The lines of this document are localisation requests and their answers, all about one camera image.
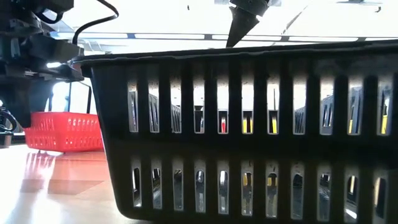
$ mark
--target basket rim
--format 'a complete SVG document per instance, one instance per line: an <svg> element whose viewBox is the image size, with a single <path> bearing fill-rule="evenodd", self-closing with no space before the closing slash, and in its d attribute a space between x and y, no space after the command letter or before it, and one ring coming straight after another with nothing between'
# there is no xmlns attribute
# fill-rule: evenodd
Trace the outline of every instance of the basket rim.
<svg viewBox="0 0 398 224"><path fill-rule="evenodd" d="M339 42L325 44L306 44L306 45L285 45L285 46L268 46L268 47L243 47L228 49L203 49L203 50L180 50L167 52L146 52L133 54L108 54L108 55L89 55L79 56L72 59L73 66L85 65L109 65L115 62L132 62L132 61L156 61L156 60L182 60L193 58L214 58L214 57L231 57L231 56L267 56L267 55L295 55L295 54L379 54L398 51L398 40L375 40L361 42Z"/></svg>
<svg viewBox="0 0 398 224"><path fill-rule="evenodd" d="M93 115L97 116L97 114L88 114L88 113L76 113L76 112L68 112L68 111L38 111L38 112L32 112L32 114L76 114L76 115Z"/></svg>

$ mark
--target black plastic basket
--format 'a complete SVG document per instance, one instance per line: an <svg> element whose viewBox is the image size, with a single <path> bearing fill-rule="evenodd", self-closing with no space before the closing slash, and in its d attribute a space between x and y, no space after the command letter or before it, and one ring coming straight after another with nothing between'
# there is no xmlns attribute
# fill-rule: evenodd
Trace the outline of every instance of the black plastic basket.
<svg viewBox="0 0 398 224"><path fill-rule="evenodd" d="M396 41L98 55L74 61L93 84L119 211L162 223L344 223L347 210L355 210L358 223L398 223L397 62ZM218 132L221 67L229 71L227 134ZM272 74L280 77L277 134L269 134L267 116ZM294 112L294 80L303 74L306 107ZM180 128L172 124L179 119L170 99L175 75L181 78ZM194 125L193 80L198 75L205 84L204 133L196 133ZM242 79L248 75L254 76L254 127L252 134L243 134ZM334 94L321 102L323 77L333 79ZM348 134L353 77L363 78L360 103L353 98L362 110L354 121L360 132ZM153 78L159 81L159 131L150 124ZM391 79L391 89L386 133L381 134L379 80L385 78ZM137 82L133 103L127 87L132 80ZM228 174L222 184L221 172Z"/></svg>

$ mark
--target wooden floor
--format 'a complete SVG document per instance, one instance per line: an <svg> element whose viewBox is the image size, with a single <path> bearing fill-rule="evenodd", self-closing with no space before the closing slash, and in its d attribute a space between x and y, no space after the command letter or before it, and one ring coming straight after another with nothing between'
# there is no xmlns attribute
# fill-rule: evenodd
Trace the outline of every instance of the wooden floor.
<svg viewBox="0 0 398 224"><path fill-rule="evenodd" d="M117 210L104 152L0 149L0 223L148 223Z"/></svg>

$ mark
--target black cable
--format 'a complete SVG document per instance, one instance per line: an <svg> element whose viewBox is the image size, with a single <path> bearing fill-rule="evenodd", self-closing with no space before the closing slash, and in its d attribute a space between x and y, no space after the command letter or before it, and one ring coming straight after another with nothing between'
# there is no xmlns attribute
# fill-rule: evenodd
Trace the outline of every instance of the black cable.
<svg viewBox="0 0 398 224"><path fill-rule="evenodd" d="M15 117L5 108L0 108L0 117L3 117L3 124L0 124L0 132L13 132L17 128L17 120ZM11 123L11 128L6 127L7 120Z"/></svg>
<svg viewBox="0 0 398 224"><path fill-rule="evenodd" d="M100 2L101 4L103 4L104 6L108 7L110 10L112 10L112 11L115 13L115 15L113 15L113 16L108 16L108 17L105 17L105 18L102 18L102 19L97 19L97 20L95 20L95 21L89 22L89 23L87 23L87 24L81 26L81 27L80 27L78 30L76 30L76 32L75 32L75 35L74 35L73 38L72 38L72 44L77 45L77 40L78 40L79 34L80 34L81 32L83 32L85 29L87 29L87 28L89 28L89 27L92 27L92 26L95 26L95 25L98 25L98 24L101 24L101 23L103 23L103 22L112 21L112 20L114 20L114 19L116 19L116 18L119 17L119 12L118 12L118 10L117 10L114 6L112 6L110 3L108 3L108 2L105 1L105 0L97 0L97 1L99 1L99 2Z"/></svg>

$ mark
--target red plastic basket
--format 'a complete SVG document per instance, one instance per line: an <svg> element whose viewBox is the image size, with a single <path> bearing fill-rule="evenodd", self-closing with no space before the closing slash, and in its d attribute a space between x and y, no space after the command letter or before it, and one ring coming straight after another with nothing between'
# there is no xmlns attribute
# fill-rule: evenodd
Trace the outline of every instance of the red plastic basket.
<svg viewBox="0 0 398 224"><path fill-rule="evenodd" d="M32 113L32 126L24 131L26 143L33 149L58 152L103 149L100 124L95 114Z"/></svg>

